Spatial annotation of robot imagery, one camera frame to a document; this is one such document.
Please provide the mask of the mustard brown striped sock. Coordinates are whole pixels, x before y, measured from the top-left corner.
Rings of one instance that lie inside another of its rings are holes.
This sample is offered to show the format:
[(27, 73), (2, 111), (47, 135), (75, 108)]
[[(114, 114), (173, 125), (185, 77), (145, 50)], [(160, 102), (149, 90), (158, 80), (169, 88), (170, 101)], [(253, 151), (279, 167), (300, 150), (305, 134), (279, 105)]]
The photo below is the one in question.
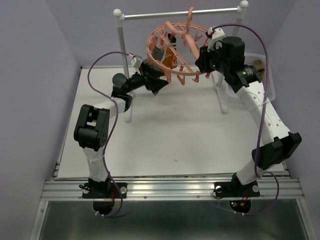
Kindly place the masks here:
[[(166, 32), (165, 35), (167, 37), (167, 40), (169, 41), (169, 43), (173, 47), (173, 49), (176, 51), (177, 50), (176, 49), (177, 39), (175, 37), (175, 34)], [(164, 56), (164, 59), (162, 61), (162, 64), (164, 66), (166, 66), (167, 68), (170, 68), (170, 69), (174, 69), (178, 65), (177, 57), (175, 56), (174, 52), (172, 51), (172, 49), (170, 47), (166, 48), (165, 56)]]

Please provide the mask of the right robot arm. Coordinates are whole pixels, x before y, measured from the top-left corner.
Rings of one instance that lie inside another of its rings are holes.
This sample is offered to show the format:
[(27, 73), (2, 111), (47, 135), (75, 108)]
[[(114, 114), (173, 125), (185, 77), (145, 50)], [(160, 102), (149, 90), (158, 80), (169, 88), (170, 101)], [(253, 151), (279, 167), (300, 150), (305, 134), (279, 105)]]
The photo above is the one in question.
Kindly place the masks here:
[(302, 137), (282, 122), (268, 99), (261, 74), (253, 65), (245, 63), (245, 43), (241, 38), (212, 38), (209, 45), (200, 48), (195, 64), (202, 73), (217, 71), (222, 74), (258, 127), (257, 144), (251, 152), (251, 159), (232, 175), (231, 181), (217, 183), (215, 197), (243, 197), (245, 194), (258, 197), (257, 179), (291, 157)]

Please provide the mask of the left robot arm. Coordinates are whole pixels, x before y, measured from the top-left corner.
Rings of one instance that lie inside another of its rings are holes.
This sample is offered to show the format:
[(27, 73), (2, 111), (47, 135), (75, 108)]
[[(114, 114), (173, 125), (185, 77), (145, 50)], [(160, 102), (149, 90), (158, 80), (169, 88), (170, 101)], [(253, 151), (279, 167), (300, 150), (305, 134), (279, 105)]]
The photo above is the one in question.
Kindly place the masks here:
[(87, 182), (79, 186), (84, 199), (122, 197), (118, 191), (121, 187), (115, 185), (106, 169), (105, 148), (114, 131), (109, 127), (110, 119), (117, 119), (120, 113), (130, 109), (134, 90), (144, 87), (153, 95), (158, 94), (168, 85), (168, 81), (162, 78), (164, 75), (162, 71), (141, 63), (131, 77), (123, 73), (112, 77), (112, 93), (105, 102), (81, 106), (73, 138), (82, 148), (89, 168)]

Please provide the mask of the pink round clip hanger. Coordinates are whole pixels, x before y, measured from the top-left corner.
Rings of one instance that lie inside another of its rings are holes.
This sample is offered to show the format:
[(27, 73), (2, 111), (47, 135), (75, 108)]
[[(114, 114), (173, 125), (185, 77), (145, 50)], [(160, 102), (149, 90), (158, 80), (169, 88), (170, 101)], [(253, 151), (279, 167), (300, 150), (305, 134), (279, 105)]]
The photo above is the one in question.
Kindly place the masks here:
[(197, 59), (200, 48), (209, 45), (205, 28), (192, 24), (194, 13), (191, 7), (186, 22), (166, 21), (147, 38), (146, 62), (162, 72), (169, 83), (173, 75), (182, 85), (185, 85), (187, 78), (192, 78), (196, 83), (200, 80), (200, 71), (193, 69), (192, 64), (185, 59), (187, 54)]

